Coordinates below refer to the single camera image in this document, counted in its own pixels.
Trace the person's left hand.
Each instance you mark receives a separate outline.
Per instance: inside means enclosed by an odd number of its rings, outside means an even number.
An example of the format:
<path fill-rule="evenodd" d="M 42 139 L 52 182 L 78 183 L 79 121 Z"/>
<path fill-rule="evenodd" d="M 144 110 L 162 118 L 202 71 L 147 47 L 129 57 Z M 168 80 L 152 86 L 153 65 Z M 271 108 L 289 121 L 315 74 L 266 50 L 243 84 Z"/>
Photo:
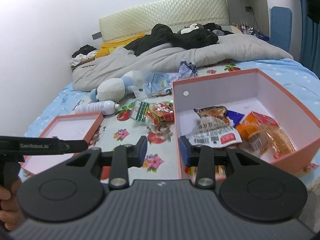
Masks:
<path fill-rule="evenodd" d="M 23 221 L 23 215 L 16 199 L 16 193 L 21 184 L 21 179 L 17 178 L 10 190 L 1 186 L 1 222 L 9 231 L 15 230 Z"/>

